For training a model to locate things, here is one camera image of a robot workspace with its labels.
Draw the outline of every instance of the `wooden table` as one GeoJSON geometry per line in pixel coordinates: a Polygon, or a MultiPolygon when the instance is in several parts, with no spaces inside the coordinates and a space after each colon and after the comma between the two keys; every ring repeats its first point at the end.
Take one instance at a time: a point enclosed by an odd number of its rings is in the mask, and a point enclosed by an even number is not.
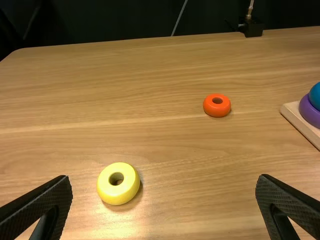
{"type": "Polygon", "coordinates": [[[0,205],[65,174],[62,240],[269,239],[260,174],[320,199],[320,154],[279,113],[319,81],[319,42],[307,27],[13,52],[0,62],[0,205]],[[228,116],[204,113],[211,93],[230,98],[228,116]],[[96,192],[113,162],[143,183],[120,206],[96,192]]]}

